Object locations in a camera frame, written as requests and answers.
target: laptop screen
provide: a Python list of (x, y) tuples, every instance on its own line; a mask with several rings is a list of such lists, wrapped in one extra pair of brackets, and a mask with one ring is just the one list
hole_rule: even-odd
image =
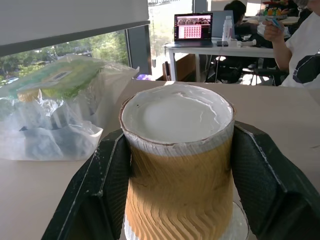
[(174, 40), (211, 40), (212, 13), (174, 16)]

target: plastic bottle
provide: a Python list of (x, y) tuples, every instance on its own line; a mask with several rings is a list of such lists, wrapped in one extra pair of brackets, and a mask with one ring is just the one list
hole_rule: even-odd
[(228, 44), (230, 44), (231, 42), (232, 28), (233, 28), (232, 17), (226, 16), (223, 24), (222, 41), (227, 41)]

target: roller shade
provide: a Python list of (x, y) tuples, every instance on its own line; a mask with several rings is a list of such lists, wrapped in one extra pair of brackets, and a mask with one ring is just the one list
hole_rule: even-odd
[(2, 0), (0, 46), (148, 19), (147, 0)]

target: paper cup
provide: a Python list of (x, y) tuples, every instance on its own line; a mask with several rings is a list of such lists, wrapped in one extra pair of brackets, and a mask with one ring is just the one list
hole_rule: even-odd
[(219, 94), (172, 84), (120, 110), (132, 152), (125, 208), (131, 240), (218, 240), (233, 212), (235, 111)]

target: white shirt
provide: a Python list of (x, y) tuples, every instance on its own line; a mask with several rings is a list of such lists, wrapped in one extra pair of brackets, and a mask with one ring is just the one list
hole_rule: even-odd
[(311, 13), (285, 44), (292, 57), (282, 86), (320, 88), (320, 16)]

